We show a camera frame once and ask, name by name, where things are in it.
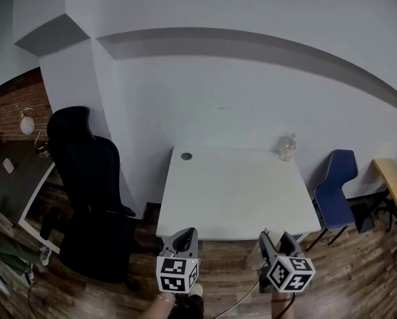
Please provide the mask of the blue padded chair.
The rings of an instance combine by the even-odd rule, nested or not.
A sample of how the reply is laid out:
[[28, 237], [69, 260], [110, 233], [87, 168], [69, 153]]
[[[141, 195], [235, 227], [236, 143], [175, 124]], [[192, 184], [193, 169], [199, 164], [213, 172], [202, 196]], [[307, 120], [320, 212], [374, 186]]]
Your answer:
[[348, 228], [355, 224], [355, 218], [342, 190], [344, 184], [358, 176], [355, 154], [352, 150], [334, 150], [325, 166], [323, 178], [315, 186], [313, 204], [319, 210], [324, 229], [307, 247], [310, 251], [327, 231], [337, 230], [336, 236], [329, 244], [333, 244]]

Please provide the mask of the person's right forearm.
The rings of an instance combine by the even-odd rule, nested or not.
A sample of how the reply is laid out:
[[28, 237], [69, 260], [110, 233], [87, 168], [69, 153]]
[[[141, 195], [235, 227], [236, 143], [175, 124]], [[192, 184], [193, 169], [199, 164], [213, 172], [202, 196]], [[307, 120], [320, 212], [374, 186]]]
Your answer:
[[271, 319], [295, 319], [293, 303], [296, 294], [288, 292], [271, 293]]

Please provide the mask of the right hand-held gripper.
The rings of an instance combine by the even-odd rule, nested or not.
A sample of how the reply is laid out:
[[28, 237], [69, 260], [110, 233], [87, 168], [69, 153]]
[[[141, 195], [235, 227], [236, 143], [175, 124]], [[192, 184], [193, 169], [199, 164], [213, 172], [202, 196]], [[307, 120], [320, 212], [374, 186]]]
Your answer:
[[316, 275], [311, 259], [301, 258], [302, 250], [295, 238], [285, 231], [277, 252], [269, 235], [262, 231], [258, 243], [261, 256], [267, 263], [261, 269], [259, 292], [302, 293]]

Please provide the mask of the person's left forearm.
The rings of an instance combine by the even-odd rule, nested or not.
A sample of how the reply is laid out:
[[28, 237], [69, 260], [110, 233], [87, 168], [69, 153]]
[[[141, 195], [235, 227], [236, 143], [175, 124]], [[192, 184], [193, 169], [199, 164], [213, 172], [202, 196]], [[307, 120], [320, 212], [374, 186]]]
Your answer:
[[176, 297], [170, 292], [160, 292], [154, 301], [141, 313], [138, 319], [168, 319], [170, 312], [176, 305]]

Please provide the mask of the white globe desk lamp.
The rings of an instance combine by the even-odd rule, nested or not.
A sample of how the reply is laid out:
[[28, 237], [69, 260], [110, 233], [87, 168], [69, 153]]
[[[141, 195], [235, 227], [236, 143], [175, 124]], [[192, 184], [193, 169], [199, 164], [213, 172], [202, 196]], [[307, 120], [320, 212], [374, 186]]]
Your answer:
[[39, 127], [36, 138], [34, 140], [34, 149], [35, 153], [41, 156], [46, 156], [49, 154], [49, 145], [48, 142], [40, 141], [41, 135], [43, 133], [44, 122], [39, 120], [39, 116], [37, 111], [34, 108], [28, 107], [24, 108], [19, 112], [21, 116], [20, 121], [20, 130], [23, 135], [30, 136], [36, 130], [36, 127]]

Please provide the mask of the black mesh office chair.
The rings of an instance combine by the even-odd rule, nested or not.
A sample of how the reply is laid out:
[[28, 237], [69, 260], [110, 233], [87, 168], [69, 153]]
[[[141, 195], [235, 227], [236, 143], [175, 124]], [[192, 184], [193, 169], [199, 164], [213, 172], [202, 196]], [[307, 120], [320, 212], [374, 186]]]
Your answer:
[[74, 207], [59, 260], [88, 278], [137, 291], [139, 282], [127, 275], [138, 248], [136, 214], [121, 202], [118, 149], [92, 134], [89, 115], [86, 106], [71, 106], [57, 110], [47, 125], [49, 153]]

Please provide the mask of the yellow wooden chair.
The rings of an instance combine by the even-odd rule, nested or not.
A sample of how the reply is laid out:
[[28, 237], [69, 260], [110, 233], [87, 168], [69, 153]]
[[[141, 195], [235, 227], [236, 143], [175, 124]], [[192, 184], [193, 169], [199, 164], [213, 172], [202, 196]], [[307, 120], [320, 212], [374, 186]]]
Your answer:
[[386, 211], [389, 214], [389, 225], [386, 232], [390, 232], [393, 219], [397, 225], [397, 162], [390, 158], [378, 158], [372, 160], [379, 176], [382, 178], [385, 189], [374, 200], [366, 206], [364, 203], [354, 205], [352, 209], [357, 211], [355, 225], [357, 231], [362, 234], [374, 228], [372, 214]]

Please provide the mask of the clear plastic bottle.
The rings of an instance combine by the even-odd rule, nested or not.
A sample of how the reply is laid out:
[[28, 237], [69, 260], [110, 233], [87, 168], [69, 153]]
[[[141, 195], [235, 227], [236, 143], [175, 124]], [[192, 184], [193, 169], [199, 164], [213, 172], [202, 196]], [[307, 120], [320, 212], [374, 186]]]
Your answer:
[[298, 137], [296, 133], [290, 133], [279, 138], [278, 156], [283, 161], [290, 161], [297, 148]]

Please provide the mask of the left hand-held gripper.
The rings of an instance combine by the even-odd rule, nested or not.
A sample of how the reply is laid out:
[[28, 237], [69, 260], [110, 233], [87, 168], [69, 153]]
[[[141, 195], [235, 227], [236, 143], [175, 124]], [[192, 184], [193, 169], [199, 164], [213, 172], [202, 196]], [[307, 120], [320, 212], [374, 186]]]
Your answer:
[[199, 276], [199, 259], [181, 257], [172, 251], [198, 249], [198, 230], [189, 227], [167, 238], [164, 252], [157, 257], [156, 280], [160, 292], [189, 293]]

